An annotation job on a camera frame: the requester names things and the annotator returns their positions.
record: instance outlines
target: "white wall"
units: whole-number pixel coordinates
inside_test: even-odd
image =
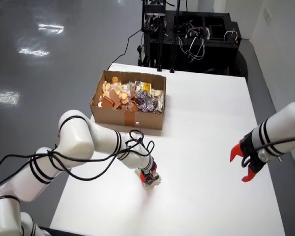
[[[224,12],[226,6],[226,0],[214,0],[213,10],[214,12]]]
[[[199,0],[188,0],[188,11],[197,11],[198,10],[198,1]],[[167,0],[167,2],[175,5],[175,7],[169,6],[168,4],[166,4],[166,10],[176,11],[177,0]],[[186,0],[182,0],[180,2],[180,11],[186,11]]]
[[[264,0],[214,0],[214,12],[229,13],[242,38],[250,39]]]
[[[268,26],[263,11],[272,20]],[[295,101],[295,0],[265,0],[251,42],[276,110]]]

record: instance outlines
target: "wall outlet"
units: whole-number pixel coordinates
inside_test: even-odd
[[[264,9],[264,19],[265,19],[266,24],[269,26],[271,23],[272,17],[266,8]]]

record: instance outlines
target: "black cable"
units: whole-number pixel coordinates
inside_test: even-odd
[[[278,140],[278,141],[275,141],[275,142],[272,142],[272,143],[261,145],[261,146],[255,148],[252,152],[257,152],[260,149],[263,149],[263,148],[266,148],[266,147],[269,147],[269,146],[272,146],[272,145],[284,144],[284,143],[289,143],[289,142],[293,142],[293,141],[295,141],[295,137],[281,139],[281,140]]]
[[[278,140],[278,141],[275,141],[275,142],[271,142],[271,143],[268,143],[268,144],[264,144],[264,145],[261,145],[257,148],[255,148],[251,153],[249,153],[247,156],[243,157],[243,159],[241,160],[241,166],[243,168],[245,168],[246,166],[248,166],[248,164],[251,162],[251,158],[249,158],[247,161],[246,159],[253,153],[263,149],[263,148],[266,148],[266,147],[269,147],[269,146],[273,146],[273,145],[277,145],[277,144],[284,144],[284,143],[289,143],[289,142],[293,142],[295,141],[295,137],[290,137],[290,138],[285,138],[285,139],[281,139],[281,140]]]
[[[126,47],[126,50],[124,51],[123,54],[121,54],[120,56],[118,56],[112,63],[110,63],[110,65],[108,66],[107,70],[109,70],[109,68],[112,66],[112,64],[117,61],[120,57],[124,56],[127,52],[127,49],[128,49],[128,45],[129,45],[129,39],[132,38],[133,36],[135,36],[138,32],[140,32],[140,30],[138,30],[137,32],[135,32],[133,35],[131,35],[130,37],[128,37],[128,42],[127,42],[127,47]]]
[[[139,139],[134,139],[131,135],[132,132],[138,132],[138,133],[141,133],[141,137]],[[136,144],[132,145],[132,146],[128,146],[127,145],[127,148],[126,149],[122,149],[120,151],[117,151],[109,156],[107,156],[106,158],[103,158],[103,159],[78,159],[78,158],[74,158],[74,157],[69,157],[69,156],[65,156],[57,151],[47,151],[47,153],[36,153],[36,154],[32,154],[32,155],[17,155],[17,154],[9,154],[9,155],[6,155],[1,161],[0,161],[0,165],[3,163],[4,160],[6,160],[7,158],[9,157],[19,157],[19,158],[31,158],[30,160],[28,160],[25,164],[23,164],[17,171],[15,171],[14,173],[12,173],[11,175],[9,175],[8,177],[6,177],[4,180],[0,181],[0,185],[4,184],[6,181],[8,181],[9,179],[13,178],[14,176],[16,176],[23,168],[25,168],[28,164],[30,164],[30,162],[35,162],[36,160],[40,159],[40,158],[43,158],[43,157],[50,157],[52,159],[56,159],[58,161],[58,163],[61,165],[61,167],[69,174],[71,175],[72,177],[78,179],[78,180],[83,180],[83,181],[91,181],[91,180],[94,180],[94,179],[97,179],[99,178],[100,176],[102,176],[111,166],[111,164],[113,163],[113,161],[116,159],[116,157],[119,155],[119,154],[124,154],[124,155],[127,155],[129,154],[130,152],[133,152],[139,156],[148,156],[152,153],[153,149],[154,149],[154,142],[153,141],[150,141],[147,145],[147,148],[144,146],[143,144],[143,139],[144,139],[144,134],[140,131],[140,130],[131,130],[129,132],[129,135],[131,137],[131,140],[129,140],[128,142],[132,142],[132,141],[135,141]],[[148,147],[150,144],[153,144],[153,147],[151,148],[151,150],[148,150]],[[137,151],[134,151],[134,150],[131,150],[132,148],[136,147],[137,145],[142,145],[142,147],[147,151],[147,154],[142,154],[142,153],[139,153]],[[67,160],[70,160],[70,161],[76,161],[76,162],[100,162],[100,161],[105,161],[105,160],[108,160],[109,158],[113,157],[113,159],[111,160],[111,162],[108,164],[108,166],[101,172],[99,173],[98,175],[94,176],[94,177],[90,177],[90,178],[83,178],[83,177],[79,177],[79,176],[76,176],[75,174],[71,173],[67,168],[66,166],[62,163],[62,161],[56,156],[56,155],[59,155],[60,157],[64,158],[64,159],[67,159]]]
[[[175,5],[174,4],[171,4],[171,3],[169,3],[169,2],[167,2],[167,1],[165,1],[169,6],[173,6],[173,7],[175,7]]]

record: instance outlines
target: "black pole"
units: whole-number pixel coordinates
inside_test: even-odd
[[[176,21],[174,24],[173,28],[173,39],[172,39],[172,44],[171,44],[171,69],[170,73],[174,73],[174,64],[175,64],[175,59],[176,59],[176,52],[177,52],[177,31],[178,31],[178,17],[179,17],[179,10],[180,10],[180,0],[177,0],[177,9],[176,9]]]
[[[162,53],[163,53],[163,43],[164,43],[164,16],[160,17],[161,26],[159,31],[159,44],[158,44],[158,64],[157,71],[162,71]]]

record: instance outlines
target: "wire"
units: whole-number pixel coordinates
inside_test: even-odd
[[[137,133],[140,133],[141,134],[141,137],[139,139],[134,139],[131,135],[131,133],[133,132],[137,132]],[[109,156],[107,156],[106,158],[103,158],[103,159],[79,159],[79,158],[74,158],[74,157],[69,157],[69,156],[66,156],[66,155],[63,155],[57,151],[47,151],[47,153],[36,153],[36,154],[32,154],[32,155],[17,155],[17,154],[9,154],[9,155],[6,155],[1,161],[0,161],[0,166],[1,164],[4,162],[4,160],[6,160],[7,158],[9,157],[18,157],[18,158],[31,158],[30,160],[28,160],[25,164],[23,164],[18,170],[16,170],[14,173],[12,173],[11,175],[9,175],[8,177],[6,177],[4,180],[0,181],[0,185],[4,184],[6,181],[8,181],[9,179],[13,178],[14,176],[16,176],[23,168],[25,168],[28,164],[30,164],[31,162],[35,162],[37,161],[38,159],[40,158],[43,158],[43,157],[51,157],[53,159],[56,159],[56,161],[61,165],[61,167],[63,168],[64,171],[66,171],[70,176],[78,179],[78,180],[82,180],[82,181],[91,181],[91,180],[94,180],[94,179],[97,179],[99,178],[100,176],[102,176],[111,166],[111,164],[114,162],[114,160],[116,159],[116,157],[120,154],[123,154],[121,157],[125,156],[125,155],[128,155],[130,152],[133,152],[139,156],[149,156],[154,147],[155,147],[155,143],[153,141],[150,141],[147,145],[147,147],[144,146],[143,144],[143,139],[144,139],[144,134],[142,132],[142,130],[130,130],[129,132],[129,135],[130,135],[130,140],[128,140],[126,142],[126,145],[127,145],[127,148],[125,149],[122,149],[118,152],[115,152]],[[136,144],[132,145],[132,146],[128,146],[128,143],[129,142],[136,142]],[[149,150],[149,146],[150,144],[153,144],[153,147],[151,148],[151,150]],[[132,150],[134,147],[136,147],[137,145],[141,145],[146,151],[147,151],[147,154],[142,154],[142,153],[139,153],[135,150]],[[76,161],[76,162],[100,162],[100,161],[106,161],[108,160],[109,158],[113,157],[111,162],[108,164],[108,166],[99,174],[97,174],[96,176],[94,177],[90,177],[90,178],[84,178],[84,177],[79,177],[73,173],[71,173],[68,168],[66,168],[66,166],[63,164],[63,162],[56,156],[60,156],[66,160],[70,160],[70,161]]]
[[[200,50],[201,50],[201,47],[203,47],[203,52],[202,52],[202,56],[200,56],[200,58],[197,58]],[[193,57],[193,59],[191,60],[191,62],[195,59],[195,60],[201,60],[203,57],[205,56],[205,43],[204,43],[204,40],[202,39],[202,43],[201,43],[201,46],[197,52],[197,54]]]
[[[261,145],[257,148],[255,148],[251,153],[249,153],[248,155],[246,155],[245,157],[243,157],[242,161],[241,161],[241,166],[243,168],[245,168],[250,162],[251,162],[251,158],[249,158],[247,161],[246,159],[253,153],[261,150],[261,149],[264,149],[264,148],[267,148],[269,146],[273,146],[273,145],[277,145],[277,144],[284,144],[284,143],[289,143],[289,142],[293,142],[295,141],[295,137],[290,137],[290,138],[285,138],[285,139],[281,139],[281,140],[278,140],[278,141],[275,141],[275,142],[271,142],[271,143],[268,143],[268,144],[264,144],[264,145]]]
[[[191,47],[192,47],[193,43],[195,42],[196,38],[197,38],[197,37],[195,37],[195,38],[193,39],[193,41],[192,41],[192,43],[191,43],[191,45],[190,45],[189,51],[191,50]]]
[[[225,41],[225,36],[228,34],[228,33],[236,33],[236,38],[235,38],[235,41],[237,40],[237,37],[238,37],[238,34],[237,34],[237,31],[235,30],[230,30],[230,31],[226,31],[226,33],[224,34],[224,41]]]
[[[169,2],[167,2],[167,1],[165,1],[169,6],[173,6],[173,7],[175,7],[175,5],[174,4],[171,4],[171,3],[169,3]]]
[[[293,142],[293,141],[295,141],[295,137],[281,139],[281,140],[278,140],[278,141],[275,141],[275,142],[272,142],[272,143],[261,145],[261,146],[255,148],[252,152],[257,152],[260,149],[267,148],[269,146],[273,146],[273,145],[277,145],[277,144],[289,143],[289,142]]]
[[[180,46],[180,49],[182,50],[182,52],[184,54],[187,54],[189,57],[192,57],[193,58],[189,63],[191,63],[193,60],[201,60],[204,57],[204,55],[205,55],[205,43],[204,43],[204,40],[203,39],[201,39],[201,46],[200,46],[200,48],[199,48],[199,50],[198,50],[198,52],[197,52],[196,55],[194,55],[192,52],[190,52],[190,49],[187,50],[187,51],[184,51],[184,49],[182,48],[182,40],[181,40],[180,37],[178,37],[178,39],[179,39],[179,46]],[[203,47],[202,55],[201,56],[198,56],[198,54],[199,54],[199,52],[200,52],[200,50],[201,50],[202,47]]]
[[[123,54],[121,54],[120,56],[118,56],[112,63],[110,63],[110,65],[108,66],[108,68],[107,68],[107,70],[109,70],[109,68],[112,66],[112,64],[114,63],[114,62],[116,62],[120,57],[122,57],[122,56],[124,56],[125,54],[126,54],[126,52],[127,52],[127,49],[128,49],[128,46],[129,46],[129,39],[130,38],[132,38],[133,36],[135,36],[138,32],[140,32],[141,31],[141,29],[140,30],[138,30],[137,32],[135,32],[133,35],[131,35],[130,37],[128,37],[128,42],[127,42],[127,47],[126,47],[126,50],[124,51],[124,53]]]

